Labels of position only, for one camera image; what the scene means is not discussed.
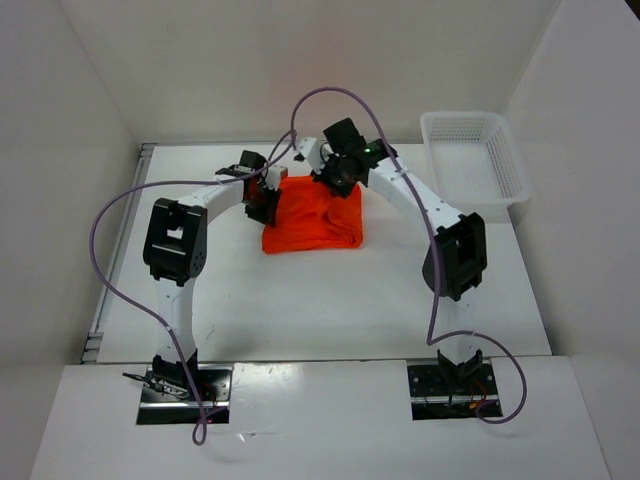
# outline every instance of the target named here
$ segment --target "red cloth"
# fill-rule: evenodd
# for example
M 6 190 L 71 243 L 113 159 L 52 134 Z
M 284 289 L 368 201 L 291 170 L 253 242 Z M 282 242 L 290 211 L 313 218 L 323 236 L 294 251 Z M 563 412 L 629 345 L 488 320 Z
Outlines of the red cloth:
M 362 244 L 362 193 L 358 185 L 348 198 L 331 195 L 310 176 L 287 177 L 280 188 L 276 226 L 267 226 L 262 232 L 265 253 L 358 248 Z

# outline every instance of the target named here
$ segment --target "plastic laundry basket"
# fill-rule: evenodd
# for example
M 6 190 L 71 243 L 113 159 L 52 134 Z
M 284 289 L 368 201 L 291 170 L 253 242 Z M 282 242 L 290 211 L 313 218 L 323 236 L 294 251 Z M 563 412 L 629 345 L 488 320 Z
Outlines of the plastic laundry basket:
M 507 207 L 529 198 L 522 155 L 504 117 L 434 112 L 424 114 L 420 124 L 435 188 L 443 200 Z

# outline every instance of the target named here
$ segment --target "purple hose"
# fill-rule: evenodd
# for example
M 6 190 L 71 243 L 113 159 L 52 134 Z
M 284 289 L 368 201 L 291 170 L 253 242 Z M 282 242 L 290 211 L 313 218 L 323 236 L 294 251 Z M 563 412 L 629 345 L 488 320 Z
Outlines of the purple hose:
M 518 374 L 520 375 L 520 379 L 522 380 L 522 397 L 520 399 L 520 403 L 518 404 L 518 406 L 516 407 L 516 409 L 513 411 L 513 413 L 507 417 L 504 418 L 500 418 L 498 420 L 489 420 L 486 419 L 484 417 L 482 417 L 480 415 L 480 410 L 481 408 L 477 408 L 475 410 L 475 414 L 476 416 L 482 420 L 485 423 L 490 423 L 493 425 L 499 425 L 499 424 L 503 424 L 503 423 L 507 423 L 511 420 L 513 420 L 524 408 L 524 404 L 527 401 L 527 395 L 528 395 L 528 386 L 527 386 L 527 379 L 524 375 L 524 372 L 522 371 L 522 367 L 520 366 L 520 363 L 518 362 L 518 360 L 513 356 L 513 354 L 499 341 L 497 341 L 496 339 L 485 335 L 483 333 L 476 333 L 472 330 L 454 330 L 453 332 L 448 332 L 445 333 L 444 335 L 440 335 L 439 337 L 433 338 L 433 333 L 436 327 L 436 317 L 438 315 L 438 305 L 440 302 L 440 291 L 442 289 L 442 266 L 441 266 L 441 258 L 440 258 L 440 251 L 438 250 L 438 246 L 435 240 L 435 234 L 433 232 L 433 227 L 431 225 L 431 221 L 429 220 L 429 215 L 428 215 L 428 211 L 424 206 L 424 203 L 422 202 L 422 199 L 420 198 L 420 195 L 418 194 L 418 191 L 416 190 L 415 185 L 413 184 L 413 182 L 411 181 L 411 179 L 409 178 L 409 176 L 406 174 L 406 172 L 403 170 L 403 168 L 401 167 L 400 163 L 398 162 L 398 159 L 396 158 L 395 154 L 393 153 L 393 149 L 391 148 L 391 145 L 389 145 L 389 142 L 387 140 L 386 135 L 384 134 L 384 131 L 382 130 L 382 126 L 380 125 L 380 122 L 378 121 L 378 119 L 376 118 L 376 115 L 373 113 L 373 110 L 371 110 L 371 108 L 369 107 L 369 105 L 367 105 L 365 103 L 364 100 L 362 100 L 362 98 L 360 98 L 358 95 L 356 95 L 355 93 L 351 92 L 350 90 L 347 90 L 346 88 L 342 88 L 342 87 L 321 87 L 321 88 L 316 88 L 315 90 L 310 91 L 309 93 L 307 93 L 306 95 L 304 95 L 300 100 L 298 100 L 298 103 L 296 103 L 296 106 L 293 108 L 293 112 L 291 113 L 291 123 L 289 126 L 289 129 L 291 132 L 293 132 L 293 142 L 295 144 L 295 140 L 296 140 L 296 135 L 297 132 L 295 130 L 295 119 L 296 119 L 296 115 L 298 113 L 298 110 L 300 109 L 300 107 L 302 106 L 302 104 L 305 102 L 305 100 L 307 100 L 309 97 L 312 97 L 318 93 L 322 93 L 322 92 L 337 92 L 337 93 L 342 93 L 344 95 L 347 95 L 348 97 L 351 97 L 352 99 L 354 99 L 356 102 L 358 102 L 360 104 L 360 106 L 362 108 L 365 109 L 365 111 L 369 114 L 369 117 L 371 118 L 371 121 L 373 122 L 373 125 L 376 127 L 376 130 L 378 131 L 378 135 L 380 135 L 380 139 L 382 140 L 382 143 L 384 144 L 385 149 L 387 150 L 387 154 L 389 155 L 389 158 L 391 159 L 391 161 L 393 162 L 393 164 L 395 165 L 396 169 L 398 170 L 398 172 L 401 174 L 402 179 L 405 181 L 405 183 L 407 184 L 407 187 L 409 188 L 409 190 L 411 191 L 411 194 L 413 195 L 416 203 L 418 204 L 418 209 L 420 210 L 420 214 L 422 215 L 422 220 L 425 223 L 425 226 L 427 227 L 427 233 L 429 235 L 429 244 L 431 246 L 431 249 L 433 250 L 433 268 L 435 270 L 434 272 L 434 277 L 435 277 L 435 285 L 434 285 L 434 291 L 433 291 L 433 304 L 431 306 L 431 318 L 429 319 L 429 328 L 427 330 L 427 345 L 431 346 L 431 345 L 435 345 L 438 342 L 441 342 L 442 340 L 446 340 L 447 338 L 451 338 L 451 337 L 458 337 L 461 335 L 471 335 L 471 336 L 475 336 L 475 337 L 479 337 L 482 338 L 490 343 L 493 343 L 496 347 L 498 347 L 500 350 L 502 350 L 504 352 L 504 354 L 509 357 L 509 360 L 511 360 L 511 362 L 513 362 L 513 365 L 516 367 L 516 370 L 518 370 Z M 485 404 L 483 404 L 483 406 L 486 406 L 489 403 L 495 403 L 495 402 L 487 402 Z
M 291 135 L 291 142 L 289 143 L 289 145 L 287 145 L 287 148 L 285 148 L 284 151 L 280 155 L 278 155 L 274 160 L 272 160 L 272 158 L 275 155 L 275 152 L 278 149 L 278 147 L 282 144 L 284 139 L 287 138 L 289 135 Z M 207 418 L 208 417 L 207 417 L 207 413 L 204 410 L 204 406 L 202 405 L 202 398 L 200 397 L 200 393 L 198 392 L 198 388 L 196 387 L 196 382 L 194 381 L 193 376 L 191 375 L 191 371 L 189 370 L 189 367 L 187 366 L 187 359 L 185 358 L 184 353 L 182 353 L 182 348 L 180 347 L 180 343 L 178 342 L 178 339 L 176 338 L 175 333 L 173 333 L 173 330 L 171 329 L 169 324 L 164 320 L 164 318 L 162 318 L 160 315 L 158 315 L 156 312 L 154 312 L 153 310 L 149 309 L 148 307 L 145 307 L 141 303 L 135 301 L 133 298 L 129 297 L 128 295 L 122 293 L 115 286 L 113 286 L 111 284 L 111 282 L 109 282 L 107 277 L 104 276 L 104 274 L 102 273 L 102 270 L 100 270 L 100 266 L 98 265 L 98 260 L 96 259 L 96 251 L 95 251 L 96 230 L 98 229 L 98 224 L 100 223 L 100 220 L 102 219 L 104 214 L 116 202 L 118 202 L 118 200 L 121 200 L 121 199 L 125 198 L 126 196 L 128 196 L 128 195 L 130 195 L 130 194 L 132 194 L 134 192 L 137 192 L 138 190 L 143 190 L 145 188 L 151 188 L 151 187 L 160 187 L 160 186 L 163 186 L 163 185 L 201 185 L 201 186 L 226 185 L 226 184 L 233 183 L 233 182 L 242 182 L 242 181 L 247 180 L 247 179 L 249 179 L 249 178 L 251 178 L 251 177 L 253 177 L 255 175 L 259 175 L 260 173 L 265 171 L 267 168 L 269 168 L 269 167 L 275 165 L 277 162 L 279 162 L 287 154 L 287 152 L 289 150 L 291 150 L 291 147 L 293 146 L 293 139 L 294 138 L 295 138 L 295 132 L 287 132 L 287 133 L 285 133 L 280 138 L 280 140 L 278 140 L 278 143 L 276 143 L 276 145 L 273 147 L 273 150 L 271 151 L 271 154 L 269 155 L 269 159 L 268 159 L 266 165 L 264 167 L 260 168 L 259 170 L 256 170 L 255 172 L 253 172 L 251 174 L 243 175 L 241 177 L 229 178 L 229 179 L 224 179 L 224 180 L 220 180 L 220 181 L 167 180 L 167 181 L 162 181 L 162 182 L 153 182 L 153 183 L 145 183 L 145 184 L 142 184 L 142 185 L 137 185 L 137 186 L 135 186 L 133 188 L 130 188 L 129 190 L 127 190 L 125 192 L 122 192 L 121 194 L 115 196 L 111 200 L 109 200 L 109 202 L 107 202 L 104 205 L 104 207 L 102 207 L 100 212 L 98 212 L 98 215 L 96 215 L 96 218 L 93 221 L 93 225 L 91 225 L 91 230 L 89 232 L 89 257 L 91 258 L 91 265 L 93 266 L 93 270 L 96 272 L 96 275 L 98 276 L 100 281 L 114 295 L 116 295 L 117 297 L 121 298 L 122 300 L 124 300 L 128 304 L 133 305 L 136 308 L 139 308 L 140 310 L 142 310 L 146 314 L 151 315 L 153 318 L 155 318 L 167 330 L 167 333 L 169 334 L 169 337 L 171 337 L 171 341 L 173 342 L 173 345 L 174 345 L 174 347 L 176 349 L 176 352 L 178 353 L 178 357 L 180 358 L 180 364 L 182 365 L 184 373 L 185 373 L 185 375 L 187 377 L 187 382 L 189 383 L 189 387 L 191 388 L 191 393 L 193 393 L 193 396 L 194 396 L 194 398 L 196 400 L 196 403 L 198 404 L 198 410 L 200 412 L 200 418 L 198 419 L 198 422 L 196 423 L 196 426 L 194 427 L 193 432 L 191 434 L 191 439 L 193 440 L 193 443 L 195 443 L 198 446 L 204 445 L 204 442 L 207 439 Z M 199 427 L 202 427 L 202 436 L 201 436 L 200 439 L 198 439 L 198 435 L 197 435 Z

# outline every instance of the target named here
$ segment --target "purple cable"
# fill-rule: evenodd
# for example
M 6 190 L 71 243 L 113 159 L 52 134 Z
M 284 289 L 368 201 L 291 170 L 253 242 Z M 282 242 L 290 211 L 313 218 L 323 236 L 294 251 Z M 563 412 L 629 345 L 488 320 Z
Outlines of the purple cable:
M 367 112 L 367 114 L 371 118 L 371 121 L 373 122 L 373 125 L 376 127 L 376 130 L 378 131 L 378 135 L 380 135 L 380 139 L 382 140 L 382 143 L 384 144 L 384 147 L 387 150 L 387 154 L 389 155 L 389 158 L 391 159 L 391 161 L 395 165 L 397 171 L 401 174 L 402 179 L 407 184 L 407 187 L 411 191 L 411 194 L 413 195 L 414 199 L 416 200 L 416 203 L 418 204 L 418 209 L 420 210 L 420 214 L 422 215 L 422 219 L 423 219 L 423 221 L 425 223 L 425 226 L 427 227 L 427 233 L 428 233 L 428 236 L 429 236 L 429 243 L 430 243 L 430 246 L 431 246 L 431 248 L 433 250 L 433 258 L 434 258 L 433 268 L 434 268 L 434 277 L 435 277 L 435 282 L 434 283 L 435 283 L 435 285 L 434 285 L 434 292 L 433 292 L 433 304 L 431 306 L 431 318 L 429 320 L 429 328 L 427 330 L 427 345 L 429 345 L 429 346 L 435 345 L 436 343 L 441 342 L 442 340 L 446 340 L 447 338 L 451 338 L 451 337 L 457 337 L 457 336 L 462 336 L 462 335 L 470 335 L 470 336 L 479 337 L 479 338 L 482 338 L 482 339 L 484 339 L 484 340 L 486 340 L 488 342 L 491 342 L 496 347 L 498 347 L 500 350 L 502 350 L 504 352 L 504 354 L 507 357 L 509 357 L 509 360 L 511 360 L 513 365 L 516 367 L 516 370 L 518 370 L 518 374 L 520 375 L 520 379 L 522 380 L 522 397 L 520 399 L 520 403 L 518 404 L 516 409 L 513 411 L 513 413 L 511 413 L 511 415 L 509 415 L 507 417 L 504 417 L 504 418 L 500 418 L 498 420 L 489 420 L 489 419 L 484 418 L 484 417 L 482 417 L 480 415 L 480 410 L 483 407 L 485 407 L 489 403 L 495 403 L 495 401 L 484 403 L 480 408 L 477 408 L 475 410 L 475 414 L 483 422 L 489 423 L 489 424 L 492 424 L 492 425 L 499 425 L 499 424 L 507 423 L 507 422 L 513 420 L 516 416 L 518 416 L 518 414 L 524 408 L 524 404 L 527 401 L 527 395 L 528 395 L 528 391 L 529 391 L 528 386 L 527 386 L 527 379 L 526 379 L 526 377 L 524 375 L 524 372 L 522 371 L 522 367 L 520 366 L 520 363 L 518 362 L 518 360 L 513 356 L 513 354 L 502 343 L 500 343 L 498 340 L 496 340 L 496 339 L 494 339 L 494 338 L 492 338 L 492 337 L 490 337 L 488 335 L 485 335 L 483 333 L 476 333 L 476 332 L 474 332 L 472 330 L 454 330 L 452 332 L 445 333 L 444 335 L 440 335 L 439 337 L 433 338 L 433 333 L 434 333 L 434 330 L 435 330 L 435 327 L 436 327 L 436 317 L 438 315 L 438 305 L 439 305 L 439 302 L 440 302 L 440 291 L 442 289 L 442 266 L 441 266 L 440 251 L 438 250 L 438 246 L 437 246 L 437 243 L 436 243 L 436 240 L 435 240 L 435 234 L 433 232 L 433 226 L 431 225 L 431 221 L 429 220 L 428 211 L 425 208 L 424 203 L 422 202 L 422 199 L 420 198 L 420 195 L 418 194 L 418 191 L 416 190 L 415 185 L 413 184 L 413 182 L 411 181 L 409 176 L 406 174 L 406 172 L 404 171 L 404 169 L 402 168 L 402 166 L 398 162 L 398 159 L 396 158 L 395 154 L 393 153 L 393 149 L 391 148 L 391 145 L 389 144 L 389 142 L 387 140 L 387 137 L 384 134 L 384 131 L 382 130 L 382 126 L 380 125 L 380 122 L 378 121 L 377 117 L 373 113 L 373 110 L 371 110 L 369 105 L 367 105 L 362 98 L 360 98 L 358 95 L 356 95 L 355 93 L 351 92 L 350 90 L 347 90 L 346 88 L 342 88 L 342 87 L 321 87 L 321 88 L 316 88 L 315 90 L 310 91 L 309 93 L 304 95 L 300 100 L 298 100 L 298 103 L 296 103 L 295 107 L 293 108 L 293 112 L 291 113 L 291 124 L 290 124 L 290 127 L 289 127 L 290 131 L 293 132 L 292 133 L 292 137 L 293 137 L 292 142 L 295 145 L 296 135 L 297 135 L 297 132 L 295 130 L 295 119 L 296 119 L 296 115 L 298 113 L 298 110 L 300 109 L 302 104 L 309 97 L 312 97 L 312 96 L 317 95 L 318 93 L 322 93 L 322 92 L 342 93 L 344 95 L 347 95 L 348 97 L 351 97 L 353 100 L 358 102 L 362 108 L 365 109 L 365 111 Z
M 275 159 L 272 160 L 273 156 L 275 155 L 276 150 L 278 149 L 278 147 L 280 147 L 282 142 L 288 136 L 291 136 L 291 142 L 289 143 L 289 145 L 287 145 L 287 147 L 284 149 L 284 151 L 280 155 L 278 155 Z M 134 192 L 137 192 L 139 190 L 143 190 L 145 188 L 151 188 L 151 187 L 160 187 L 160 186 L 164 186 L 164 185 L 200 185 L 200 186 L 226 185 L 226 184 L 233 183 L 233 182 L 242 182 L 242 181 L 247 180 L 247 179 L 249 179 L 251 177 L 254 177 L 256 175 L 260 175 L 266 169 L 270 168 L 271 166 L 273 166 L 277 162 L 279 162 L 287 154 L 287 152 L 289 150 L 291 150 L 291 147 L 294 145 L 293 142 L 294 142 L 295 137 L 296 137 L 296 132 L 287 132 L 287 133 L 285 133 L 280 138 L 280 140 L 278 140 L 278 143 L 276 143 L 276 145 L 273 147 L 273 150 L 271 151 L 271 154 L 269 155 L 269 159 L 268 159 L 267 163 L 265 164 L 265 166 L 260 168 L 259 170 L 256 170 L 253 173 L 250 173 L 250 174 L 247 174 L 247 175 L 243 175 L 241 177 L 229 178 L 229 179 L 224 179 L 224 180 L 219 180 L 219 181 L 166 180 L 166 181 L 162 181 L 162 182 L 145 183 L 145 184 L 137 185 L 137 186 L 135 186 L 133 188 L 130 188 L 129 190 L 127 190 L 125 192 L 122 192 L 121 194 L 119 194 L 119 195 L 115 196 L 114 198 L 112 198 L 111 200 L 109 200 L 102 207 L 100 212 L 98 212 L 98 215 L 96 215 L 96 218 L 94 219 L 93 224 L 91 225 L 91 231 L 89 232 L 89 257 L 91 258 L 91 265 L 93 267 L 93 270 L 96 272 L 96 275 L 98 276 L 100 281 L 114 295 L 116 295 L 117 297 L 121 298 L 122 300 L 124 300 L 128 304 L 133 305 L 136 308 L 139 308 L 140 310 L 142 310 L 146 314 L 148 314 L 148 315 L 152 316 L 153 318 L 155 318 L 167 330 L 167 333 L 169 334 L 169 337 L 171 337 L 171 341 L 173 342 L 173 345 L 174 345 L 174 347 L 176 349 L 176 352 L 178 353 L 178 357 L 180 358 L 180 364 L 182 365 L 184 373 L 185 373 L 185 375 L 187 377 L 187 382 L 189 383 L 189 387 L 191 388 L 191 392 L 193 393 L 193 396 L 196 399 L 196 403 L 198 404 L 198 410 L 200 412 L 200 418 L 198 419 L 198 422 L 196 423 L 196 426 L 194 427 L 193 432 L 191 434 L 191 439 L 193 440 L 193 443 L 195 443 L 198 446 L 204 445 L 204 442 L 207 439 L 207 418 L 208 418 L 208 416 L 211 415 L 211 413 L 207 414 L 205 412 L 204 406 L 202 404 L 202 398 L 200 397 L 200 393 L 198 392 L 198 388 L 196 387 L 196 383 L 195 383 L 195 381 L 193 379 L 193 376 L 191 375 L 191 371 L 189 370 L 189 367 L 187 366 L 187 359 L 185 358 L 184 353 L 182 353 L 182 348 L 180 347 L 180 343 L 178 342 L 178 339 L 177 339 L 175 333 L 173 333 L 173 330 L 171 329 L 171 326 L 165 321 L 164 318 L 162 318 L 160 315 L 158 315 L 156 312 L 154 312 L 153 310 L 149 309 L 148 307 L 145 307 L 141 303 L 135 301 L 133 298 L 129 297 L 128 295 L 122 293 L 114 285 L 112 285 L 111 282 L 109 282 L 109 280 L 107 279 L 107 277 L 105 277 L 105 275 L 102 273 L 102 270 L 100 270 L 100 266 L 98 265 L 98 260 L 96 259 L 96 252 L 95 252 L 96 230 L 98 229 L 98 224 L 100 223 L 100 220 L 102 219 L 104 214 L 116 202 L 118 202 L 119 200 L 121 200 L 121 199 L 125 198 L 126 196 L 128 196 L 128 195 L 130 195 L 130 194 L 132 194 Z M 202 437 L 200 439 L 198 439 L 197 433 L 198 433 L 198 428 L 200 426 L 202 426 Z

